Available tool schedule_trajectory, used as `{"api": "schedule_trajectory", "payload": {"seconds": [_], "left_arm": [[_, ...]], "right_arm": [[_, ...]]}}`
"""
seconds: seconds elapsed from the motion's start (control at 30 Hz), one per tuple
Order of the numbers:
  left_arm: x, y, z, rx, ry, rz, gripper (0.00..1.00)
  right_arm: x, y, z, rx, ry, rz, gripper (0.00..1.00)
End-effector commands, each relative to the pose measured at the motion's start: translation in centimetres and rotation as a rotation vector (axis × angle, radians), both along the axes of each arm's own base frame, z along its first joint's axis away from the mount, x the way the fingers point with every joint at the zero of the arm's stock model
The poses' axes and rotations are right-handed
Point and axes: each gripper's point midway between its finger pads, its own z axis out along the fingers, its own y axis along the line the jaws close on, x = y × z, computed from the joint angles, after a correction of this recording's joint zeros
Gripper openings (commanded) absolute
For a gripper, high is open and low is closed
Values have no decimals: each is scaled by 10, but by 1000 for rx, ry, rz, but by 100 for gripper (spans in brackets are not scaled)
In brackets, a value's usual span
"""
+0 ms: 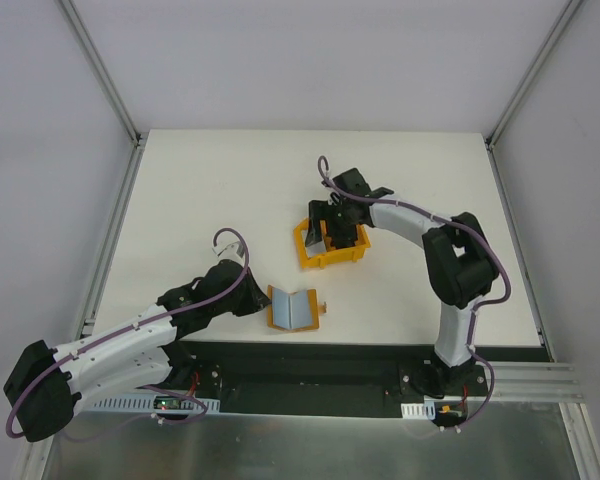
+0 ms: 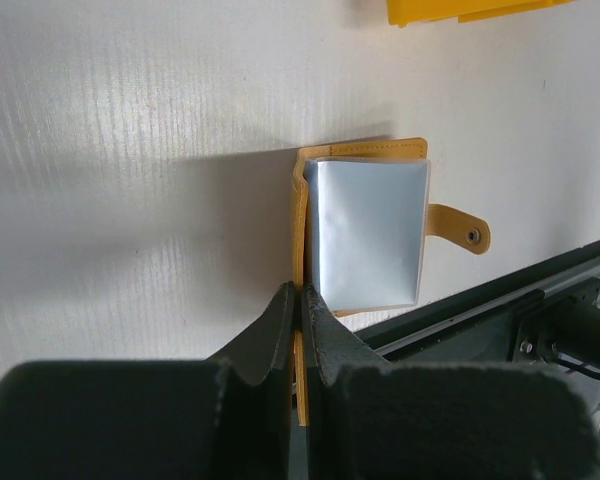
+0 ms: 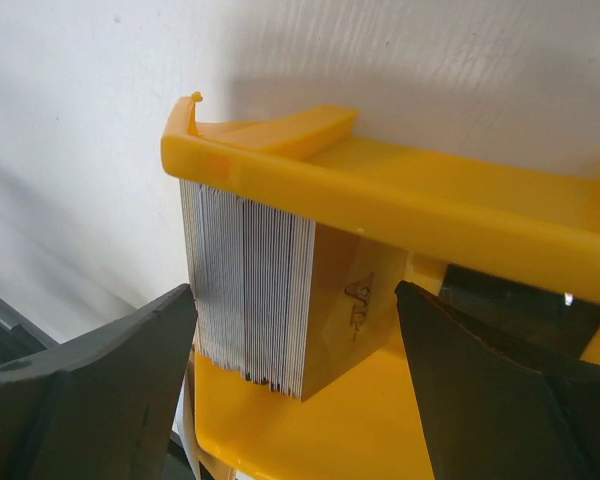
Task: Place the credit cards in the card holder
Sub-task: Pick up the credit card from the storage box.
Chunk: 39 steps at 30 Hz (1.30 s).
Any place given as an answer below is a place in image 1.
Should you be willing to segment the orange leather card holder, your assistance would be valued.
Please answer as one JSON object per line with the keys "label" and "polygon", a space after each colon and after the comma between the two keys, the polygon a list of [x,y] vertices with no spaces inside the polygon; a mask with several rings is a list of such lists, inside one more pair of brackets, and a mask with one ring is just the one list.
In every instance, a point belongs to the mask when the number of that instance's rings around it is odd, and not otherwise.
{"label": "orange leather card holder", "polygon": [[270,305],[267,309],[269,328],[297,333],[313,331],[320,327],[320,317],[327,312],[327,304],[318,300],[315,289],[293,293],[268,286]]}

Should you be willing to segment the yellow plastic bin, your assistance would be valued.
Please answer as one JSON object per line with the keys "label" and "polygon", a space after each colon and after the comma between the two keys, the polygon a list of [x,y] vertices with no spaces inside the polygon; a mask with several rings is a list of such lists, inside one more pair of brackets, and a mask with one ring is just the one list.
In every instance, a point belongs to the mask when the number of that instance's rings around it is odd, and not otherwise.
{"label": "yellow plastic bin", "polygon": [[331,238],[327,235],[326,222],[320,221],[322,233],[323,250],[315,254],[311,254],[305,246],[306,233],[308,232],[309,219],[302,220],[293,230],[293,240],[297,252],[300,268],[307,269],[324,269],[327,266],[340,263],[356,263],[361,260],[366,250],[371,247],[371,242],[363,225],[356,227],[357,239],[352,247],[336,249],[332,245]]}

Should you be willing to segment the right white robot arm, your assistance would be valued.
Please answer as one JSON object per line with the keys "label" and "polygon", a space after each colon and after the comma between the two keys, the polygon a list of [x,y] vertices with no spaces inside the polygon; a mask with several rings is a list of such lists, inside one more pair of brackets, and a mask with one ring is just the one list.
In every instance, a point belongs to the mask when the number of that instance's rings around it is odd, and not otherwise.
{"label": "right white robot arm", "polygon": [[470,349],[475,308],[499,276],[476,217],[429,213],[386,187],[371,189],[356,168],[324,179],[323,185],[332,192],[328,200],[308,203],[307,247],[323,240],[335,250],[352,247],[358,228],[368,226],[423,250],[429,283],[441,301],[440,325],[430,363],[412,376],[412,383],[453,394],[475,363]]}

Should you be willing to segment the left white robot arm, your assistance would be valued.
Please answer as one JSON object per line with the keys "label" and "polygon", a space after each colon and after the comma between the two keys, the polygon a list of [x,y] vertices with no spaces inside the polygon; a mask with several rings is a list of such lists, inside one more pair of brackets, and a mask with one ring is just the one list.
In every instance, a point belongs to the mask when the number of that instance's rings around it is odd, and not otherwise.
{"label": "left white robot arm", "polygon": [[55,347],[33,342],[3,387],[11,406],[6,434],[34,443],[109,395],[161,383],[182,388],[192,369],[182,338],[206,329],[218,316],[252,315],[269,304],[250,268],[222,260],[118,327]]}

